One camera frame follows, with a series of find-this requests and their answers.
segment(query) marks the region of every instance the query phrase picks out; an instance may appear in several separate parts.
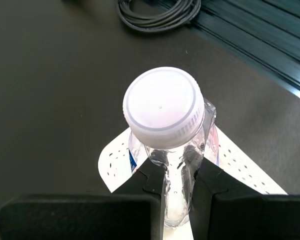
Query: black cable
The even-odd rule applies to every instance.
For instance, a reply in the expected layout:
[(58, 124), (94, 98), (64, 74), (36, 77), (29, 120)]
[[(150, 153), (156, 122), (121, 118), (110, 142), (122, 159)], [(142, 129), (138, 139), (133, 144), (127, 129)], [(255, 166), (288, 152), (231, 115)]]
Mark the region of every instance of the black cable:
[(168, 11), (144, 16), (131, 11), (133, 0), (118, 0), (116, 9), (120, 19), (131, 29), (144, 33), (160, 33), (189, 23), (200, 11), (201, 0), (177, 0)]

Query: white perforated pad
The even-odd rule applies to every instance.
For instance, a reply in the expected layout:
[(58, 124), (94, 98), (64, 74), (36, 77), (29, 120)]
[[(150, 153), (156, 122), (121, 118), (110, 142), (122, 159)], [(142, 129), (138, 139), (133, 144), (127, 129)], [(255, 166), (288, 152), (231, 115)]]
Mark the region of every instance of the white perforated pad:
[[(254, 161), (252, 161), (237, 145), (235, 145), (219, 128), (219, 161), (220, 167), (228, 174), (262, 194), (287, 194), (271, 179)], [(98, 169), (100, 176), (111, 192), (120, 187), (131, 177), (128, 153), (130, 129), (126, 129), (101, 152)], [(172, 230), (165, 228), (164, 240), (191, 240), (190, 223)]]

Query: clear plastic bottle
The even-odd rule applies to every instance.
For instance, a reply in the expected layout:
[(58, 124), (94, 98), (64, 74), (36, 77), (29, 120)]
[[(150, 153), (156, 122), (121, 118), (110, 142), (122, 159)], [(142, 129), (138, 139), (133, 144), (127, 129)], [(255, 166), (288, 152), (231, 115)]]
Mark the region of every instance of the clear plastic bottle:
[(131, 128), (129, 156), (134, 173), (147, 157), (165, 169), (164, 224), (189, 220), (196, 174), (204, 154), (218, 164), (216, 108), (194, 78), (173, 67), (149, 70), (129, 86), (123, 113)]

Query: bottle label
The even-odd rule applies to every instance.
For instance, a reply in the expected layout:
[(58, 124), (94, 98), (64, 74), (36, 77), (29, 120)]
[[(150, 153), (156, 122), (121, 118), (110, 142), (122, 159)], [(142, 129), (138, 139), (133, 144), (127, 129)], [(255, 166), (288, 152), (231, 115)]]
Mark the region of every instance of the bottle label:
[(134, 160), (134, 157), (132, 156), (130, 150), (129, 150), (129, 159), (130, 159), (131, 172), (133, 172), (137, 166), (137, 163)]

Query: black tabletop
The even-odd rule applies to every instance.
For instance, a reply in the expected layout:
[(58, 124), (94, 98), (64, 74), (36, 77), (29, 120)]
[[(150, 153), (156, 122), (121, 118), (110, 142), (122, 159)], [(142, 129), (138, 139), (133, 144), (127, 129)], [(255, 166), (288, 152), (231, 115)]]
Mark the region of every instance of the black tabletop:
[(217, 125), (288, 193), (300, 193), (300, 99), (182, 28), (128, 31), (115, 0), (0, 1), (0, 206), (24, 194), (107, 194), (96, 163), (127, 128), (122, 100), (151, 68), (198, 81)]

